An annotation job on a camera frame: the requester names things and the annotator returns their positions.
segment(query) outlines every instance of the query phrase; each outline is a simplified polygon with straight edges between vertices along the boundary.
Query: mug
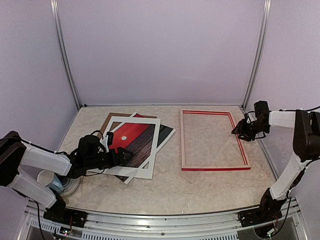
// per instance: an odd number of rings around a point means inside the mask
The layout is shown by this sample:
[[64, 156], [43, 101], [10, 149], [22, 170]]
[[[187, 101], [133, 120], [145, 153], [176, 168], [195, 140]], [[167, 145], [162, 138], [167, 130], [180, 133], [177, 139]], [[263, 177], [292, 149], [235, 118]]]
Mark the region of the mug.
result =
[[54, 172], [42, 170], [37, 177], [37, 181], [44, 187], [55, 190], [58, 194], [62, 193], [64, 187]]

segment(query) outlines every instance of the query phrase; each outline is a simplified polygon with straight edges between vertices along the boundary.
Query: white wall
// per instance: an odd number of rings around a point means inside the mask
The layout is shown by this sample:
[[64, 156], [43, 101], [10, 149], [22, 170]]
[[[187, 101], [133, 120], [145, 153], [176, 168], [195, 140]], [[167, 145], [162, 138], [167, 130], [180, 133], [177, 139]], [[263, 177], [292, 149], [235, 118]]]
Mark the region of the white wall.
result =
[[264, 0], [59, 1], [88, 105], [241, 105]]
[[[320, 105], [320, 2], [272, 0], [263, 56], [249, 109], [266, 100], [271, 110]], [[264, 140], [281, 173], [290, 159], [293, 131], [271, 129]], [[320, 162], [310, 165], [296, 196], [311, 240], [320, 235]]]
[[[50, 1], [0, 1], [0, 103], [0, 138], [15, 130], [57, 149], [77, 111]], [[0, 187], [0, 240], [14, 239], [26, 204], [26, 198]]]

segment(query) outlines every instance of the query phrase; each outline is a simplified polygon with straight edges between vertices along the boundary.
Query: table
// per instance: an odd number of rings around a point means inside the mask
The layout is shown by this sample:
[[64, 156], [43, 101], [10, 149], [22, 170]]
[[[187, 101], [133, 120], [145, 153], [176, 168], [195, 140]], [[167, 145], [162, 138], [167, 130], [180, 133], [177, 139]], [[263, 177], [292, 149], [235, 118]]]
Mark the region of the table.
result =
[[[82, 107], [60, 151], [70, 153], [78, 146], [81, 137], [101, 128], [110, 112], [157, 116], [161, 118], [161, 124], [175, 128], [176, 133], [157, 153], [153, 179], [134, 178], [125, 185], [113, 175], [83, 177], [76, 192], [64, 198], [67, 206], [105, 213], [173, 215], [224, 211], [259, 204], [275, 178], [256, 141], [242, 142], [251, 170], [181, 171], [180, 109], [228, 111], [236, 122], [243, 118], [237, 106]], [[218, 139], [213, 136], [212, 144], [215, 141]]]

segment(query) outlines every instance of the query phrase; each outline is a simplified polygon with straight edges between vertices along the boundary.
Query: vertical metal post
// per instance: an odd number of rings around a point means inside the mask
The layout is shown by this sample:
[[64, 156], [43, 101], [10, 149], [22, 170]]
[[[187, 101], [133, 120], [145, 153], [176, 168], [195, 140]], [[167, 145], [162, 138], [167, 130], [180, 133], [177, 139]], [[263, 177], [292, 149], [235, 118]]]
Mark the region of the vertical metal post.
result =
[[245, 92], [245, 96], [243, 99], [243, 103], [242, 103], [242, 107], [244, 108], [244, 110], [247, 109], [248, 102], [250, 100], [251, 93], [254, 88], [256, 78], [257, 78], [259, 64], [260, 64], [260, 60], [262, 57], [262, 53], [263, 53], [263, 49], [264, 49], [264, 45], [265, 45], [265, 39], [266, 39], [266, 35], [267, 35], [267, 28], [268, 28], [268, 22], [269, 22], [269, 16], [270, 16], [270, 8], [271, 8], [271, 0], [264, 0], [263, 16], [262, 16], [262, 21], [261, 21], [258, 44], [257, 44], [257, 48], [255, 51], [255, 56], [254, 56], [252, 70], [250, 73], [249, 83], [248, 83], [248, 86], [247, 86], [247, 89]]
[[75, 104], [77, 110], [79, 111], [79, 109], [81, 108], [81, 102], [79, 99], [79, 95], [77, 92], [75, 81], [74, 81], [72, 74], [71, 74], [70, 64], [69, 64], [69, 60], [68, 60], [68, 56], [67, 56], [67, 52], [66, 52], [64, 36], [63, 36], [63, 32], [62, 32], [60, 15], [59, 15], [58, 0], [50, 0], [50, 2], [51, 2], [51, 11], [52, 11], [52, 16], [53, 16], [55, 33], [56, 33], [56, 37], [58, 40], [58, 45], [59, 45], [59, 49], [60, 49], [60, 53], [61, 53], [61, 59], [63, 62], [66, 78], [67, 78], [67, 81], [68, 81], [68, 84], [69, 84], [69, 87], [70, 87], [70, 90], [72, 93], [74, 104]]

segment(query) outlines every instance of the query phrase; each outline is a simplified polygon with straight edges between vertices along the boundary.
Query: metal corner post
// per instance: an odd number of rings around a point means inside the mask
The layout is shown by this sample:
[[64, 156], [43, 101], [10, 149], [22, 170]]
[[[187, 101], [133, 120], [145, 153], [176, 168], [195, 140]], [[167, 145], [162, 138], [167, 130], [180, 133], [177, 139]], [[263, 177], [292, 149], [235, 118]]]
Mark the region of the metal corner post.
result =
[[51, 3], [51, 11], [52, 11], [52, 16], [53, 16], [55, 33], [56, 33], [56, 37], [58, 40], [58, 45], [59, 45], [59, 49], [60, 49], [60, 53], [61, 53], [61, 59], [62, 59], [62, 63], [64, 66], [66, 78], [67, 78], [67, 81], [68, 81], [68, 84], [69, 84], [69, 87], [70, 87], [70, 90], [72, 93], [72, 98], [73, 98], [74, 104], [75, 104], [77, 110], [79, 111], [79, 109], [81, 108], [81, 102], [79, 99], [79, 95], [77, 92], [75, 81], [74, 81], [72, 74], [71, 74], [70, 64], [69, 64], [69, 60], [68, 60], [68, 56], [67, 56], [66, 46], [65, 46], [65, 42], [64, 42], [64, 36], [63, 36], [63, 32], [62, 32], [62, 27], [61, 27], [59, 8], [58, 8], [58, 0], [50, 0], [50, 3]]
[[258, 38], [258, 44], [254, 55], [253, 66], [250, 73], [249, 83], [244, 95], [242, 107], [244, 110], [247, 110], [247, 106], [254, 88], [254, 84], [257, 78], [257, 73], [261, 61], [261, 57], [263, 54], [263, 49], [265, 45], [265, 39], [267, 35], [267, 28], [270, 16], [270, 9], [271, 9], [271, 0], [264, 0], [264, 8], [263, 8], [263, 16], [261, 21], [260, 33]]

